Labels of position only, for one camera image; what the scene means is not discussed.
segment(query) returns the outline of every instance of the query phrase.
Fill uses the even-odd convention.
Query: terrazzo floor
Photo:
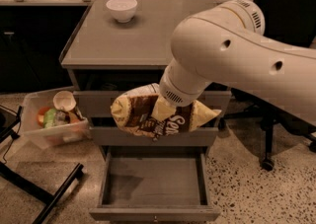
[[[0,95],[0,104],[16,110],[24,96]],[[233,112],[246,105],[232,100],[228,110]],[[8,138],[0,144],[1,158],[9,143]],[[309,140],[290,135],[277,125],[273,153],[276,164],[267,172],[260,168],[264,133],[258,121],[228,120],[206,160],[210,196],[221,213],[214,222],[190,223],[316,223],[316,154],[309,151],[308,144]],[[109,223],[97,222],[89,214],[89,208],[98,204],[105,168],[93,141],[41,150],[22,136],[13,143],[6,159],[10,169],[50,193],[59,188],[77,163],[83,164],[83,179],[64,195],[45,223]],[[2,178],[0,197],[1,224],[32,223],[43,208],[40,201]]]

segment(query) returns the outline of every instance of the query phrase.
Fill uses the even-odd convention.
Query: robotic hand
[[[160,81],[167,107],[184,107],[216,82],[252,94],[316,125],[316,50],[263,37],[265,20],[248,0],[233,0],[184,19],[174,58]]]

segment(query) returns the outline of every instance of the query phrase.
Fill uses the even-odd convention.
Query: black cabinet
[[[0,92],[71,85],[59,55],[86,7],[0,7]]]

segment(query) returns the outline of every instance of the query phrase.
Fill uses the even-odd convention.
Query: plastic bin
[[[21,132],[27,139],[33,141],[41,149],[91,138],[89,123],[86,118],[76,123],[51,128],[42,128],[38,125],[37,114],[39,109],[42,107],[53,108],[52,99],[54,95],[63,90],[73,91],[73,88],[67,87],[30,93],[24,98]]]

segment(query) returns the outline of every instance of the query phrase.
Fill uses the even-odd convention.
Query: gray countertop
[[[108,0],[95,0],[65,57],[64,68],[154,68],[172,58],[170,37],[187,16],[212,8],[214,0],[137,0],[134,18],[114,20]]]

